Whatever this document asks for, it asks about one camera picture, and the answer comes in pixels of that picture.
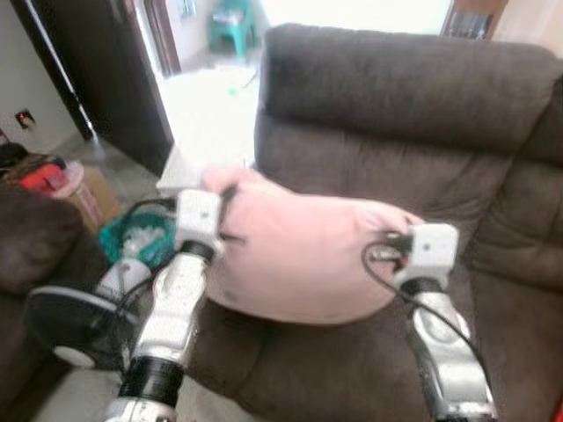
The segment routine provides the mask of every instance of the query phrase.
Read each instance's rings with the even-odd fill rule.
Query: teal plastic chair
[[[217,10],[240,11],[244,17],[236,24],[224,24],[216,22],[213,17],[210,22],[211,51],[218,51],[219,41],[222,37],[231,37],[237,50],[237,57],[246,57],[246,36],[250,31],[252,44],[258,45],[256,34],[256,20],[250,5],[250,0],[222,0]]]

